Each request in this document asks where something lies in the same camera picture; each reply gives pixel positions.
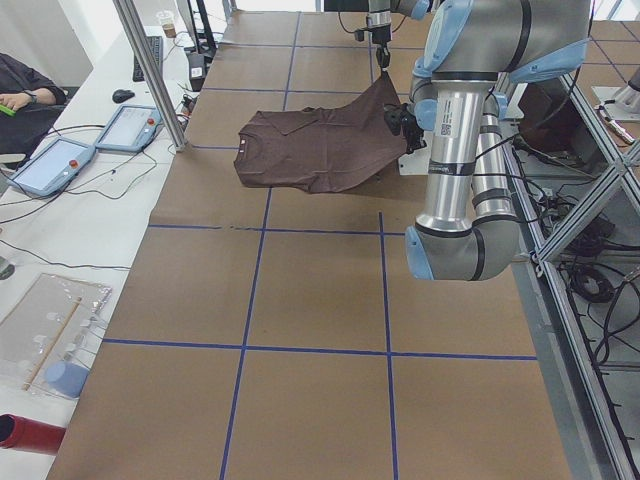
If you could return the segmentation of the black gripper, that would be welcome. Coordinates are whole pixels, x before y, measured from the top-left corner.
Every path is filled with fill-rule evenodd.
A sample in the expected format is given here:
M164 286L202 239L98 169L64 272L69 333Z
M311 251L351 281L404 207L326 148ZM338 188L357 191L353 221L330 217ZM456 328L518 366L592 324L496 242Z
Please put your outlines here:
M371 26L369 28L372 42L377 45L376 61L381 70L389 67L391 53L388 49L388 43L392 37L392 25L390 23L384 25Z
M406 141L406 154L412 154L426 147L424 130L411 113L403 113L400 120L401 133Z

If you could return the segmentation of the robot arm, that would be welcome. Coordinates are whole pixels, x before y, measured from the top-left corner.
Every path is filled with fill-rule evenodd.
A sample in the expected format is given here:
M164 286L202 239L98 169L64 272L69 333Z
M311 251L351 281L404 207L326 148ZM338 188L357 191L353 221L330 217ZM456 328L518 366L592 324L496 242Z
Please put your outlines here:
M422 20L431 10L429 0L369 0L366 30L376 46L376 60L381 70L389 67L391 54L388 44L392 39L392 14L398 13L413 20Z
M520 227L492 88L557 78L584 61L587 1L445 1L413 70L411 109L433 135L426 200L405 245L425 280L480 281L512 261Z

